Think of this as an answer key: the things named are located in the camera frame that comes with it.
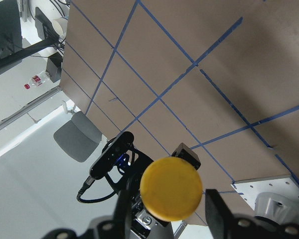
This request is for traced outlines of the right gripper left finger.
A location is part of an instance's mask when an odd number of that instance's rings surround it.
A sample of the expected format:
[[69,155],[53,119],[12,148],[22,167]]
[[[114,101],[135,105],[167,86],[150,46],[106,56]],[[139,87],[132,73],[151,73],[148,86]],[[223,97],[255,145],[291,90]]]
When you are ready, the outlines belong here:
[[132,203],[128,190],[121,190],[113,215],[114,228],[118,237],[129,237],[132,226]]

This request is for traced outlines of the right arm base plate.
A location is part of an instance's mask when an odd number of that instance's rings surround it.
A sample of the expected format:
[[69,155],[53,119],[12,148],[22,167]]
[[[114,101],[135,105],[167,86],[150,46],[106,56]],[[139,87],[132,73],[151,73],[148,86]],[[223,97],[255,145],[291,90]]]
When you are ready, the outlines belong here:
[[255,217],[277,224],[299,224],[299,185],[290,175],[241,180],[232,184]]

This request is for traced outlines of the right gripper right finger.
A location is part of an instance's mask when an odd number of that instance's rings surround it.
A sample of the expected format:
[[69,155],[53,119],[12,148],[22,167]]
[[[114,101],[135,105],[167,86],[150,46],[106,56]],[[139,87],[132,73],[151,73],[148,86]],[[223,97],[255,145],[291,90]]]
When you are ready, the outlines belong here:
[[205,191],[205,217],[211,232],[227,232],[234,216],[216,189]]

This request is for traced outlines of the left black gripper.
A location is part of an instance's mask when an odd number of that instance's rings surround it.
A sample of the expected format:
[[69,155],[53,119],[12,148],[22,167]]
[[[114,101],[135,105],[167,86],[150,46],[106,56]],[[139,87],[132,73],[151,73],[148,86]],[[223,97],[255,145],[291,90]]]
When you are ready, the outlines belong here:
[[[132,150],[132,155],[137,155],[135,162],[123,170],[123,176],[117,182],[110,185],[116,193],[128,190],[132,203],[132,226],[129,237],[123,239],[172,239],[174,238],[170,222],[162,221],[154,216],[145,207],[140,195],[140,182],[145,170],[153,163],[146,154],[137,149]],[[201,166],[198,155],[185,143],[181,143],[172,153],[173,157],[181,158],[190,163],[196,170]]]

